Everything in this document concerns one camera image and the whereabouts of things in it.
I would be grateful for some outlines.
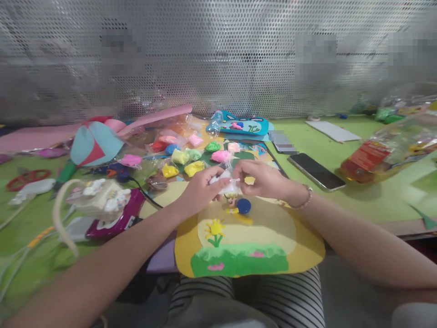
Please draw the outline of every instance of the orange bottle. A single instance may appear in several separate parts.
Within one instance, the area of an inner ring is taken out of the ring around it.
[[[381,181],[437,149],[437,112],[428,111],[387,125],[341,163],[352,181]]]

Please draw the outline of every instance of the bracelet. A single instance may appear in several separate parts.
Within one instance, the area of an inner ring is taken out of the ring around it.
[[[290,207],[294,210],[301,210],[304,207],[306,207],[308,205],[308,203],[311,201],[311,197],[313,196],[313,189],[310,186],[308,186],[307,184],[304,184],[303,186],[308,190],[308,198],[306,199],[306,201],[302,205],[299,205],[297,207],[290,205]]]

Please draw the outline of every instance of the phone screen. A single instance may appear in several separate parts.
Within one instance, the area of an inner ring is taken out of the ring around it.
[[[346,185],[346,183],[331,171],[317,163],[307,154],[291,155],[290,159],[301,168],[303,168],[309,175],[319,181],[327,189],[336,189]]]

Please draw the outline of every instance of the forearm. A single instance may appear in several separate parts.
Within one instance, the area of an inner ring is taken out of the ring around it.
[[[308,197],[300,190],[289,202]],[[387,287],[437,288],[437,265],[381,227],[344,211],[313,194],[310,203],[296,211],[360,274]]]
[[[89,327],[185,219],[175,203],[80,259],[5,327]]]

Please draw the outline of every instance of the green table surface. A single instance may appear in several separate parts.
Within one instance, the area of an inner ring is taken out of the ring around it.
[[[349,116],[346,120],[338,117],[322,119],[343,127],[363,139],[384,127],[382,123],[375,122],[373,117],[365,115]],[[363,142],[338,143],[305,124],[303,118],[272,120],[272,123],[276,131],[284,131],[297,151],[308,154],[331,172],[339,169],[343,160],[357,150]],[[268,147],[290,179],[310,185],[316,192],[324,194],[367,220],[383,223],[419,219],[418,213],[408,204],[414,205],[431,218],[437,218],[437,169],[432,161],[435,154],[378,184],[348,183],[345,188],[327,193],[291,164],[287,160],[288,155],[277,153],[271,143],[268,143]]]
[[[366,116],[339,118],[323,118],[361,136],[369,137],[383,127]],[[352,154],[360,145],[360,141],[344,144],[337,143],[329,137],[305,124],[304,119],[273,120],[275,130],[287,134],[298,151],[307,153],[331,171],[340,167],[341,162]],[[420,216],[408,204],[416,206],[430,217],[437,217],[437,170],[428,157],[405,169],[394,177],[367,186],[348,185],[347,187],[326,193],[321,191],[298,169],[287,161],[287,155],[278,154],[271,143],[267,143],[272,154],[282,166],[286,174],[296,181],[309,184],[316,192],[324,194],[343,207],[361,214],[376,223],[388,221],[405,221],[418,219]],[[5,190],[6,184],[18,175],[17,168],[50,169],[55,177],[67,158],[42,159],[38,157],[18,157],[0,166],[0,222],[5,221],[14,208],[7,205],[15,193]],[[0,231],[0,271],[8,257],[25,247],[44,229],[52,225],[51,210],[54,204],[49,200],[51,192],[37,196],[4,230]],[[95,249],[97,245],[82,243],[79,248],[82,255]],[[50,237],[34,249],[16,275],[9,292],[0,306],[2,313],[10,313],[21,306],[32,293],[63,272],[72,263],[74,257],[69,249],[59,243],[57,237]]]

